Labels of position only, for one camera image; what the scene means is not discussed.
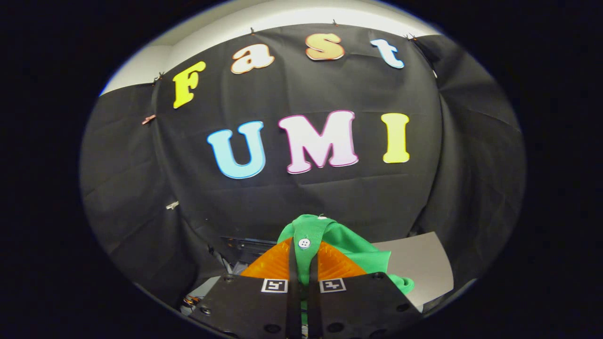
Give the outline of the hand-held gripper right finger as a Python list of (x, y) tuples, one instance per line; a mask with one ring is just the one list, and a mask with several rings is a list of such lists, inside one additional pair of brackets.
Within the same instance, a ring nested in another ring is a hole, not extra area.
[(421, 319), (384, 272), (368, 274), (334, 246), (319, 245), (307, 294), (310, 339), (392, 339)]

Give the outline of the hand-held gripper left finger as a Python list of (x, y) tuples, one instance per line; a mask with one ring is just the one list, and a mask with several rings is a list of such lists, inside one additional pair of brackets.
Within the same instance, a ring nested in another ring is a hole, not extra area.
[(288, 238), (241, 274), (220, 276), (189, 318), (235, 339), (300, 339), (301, 314), (295, 250)]

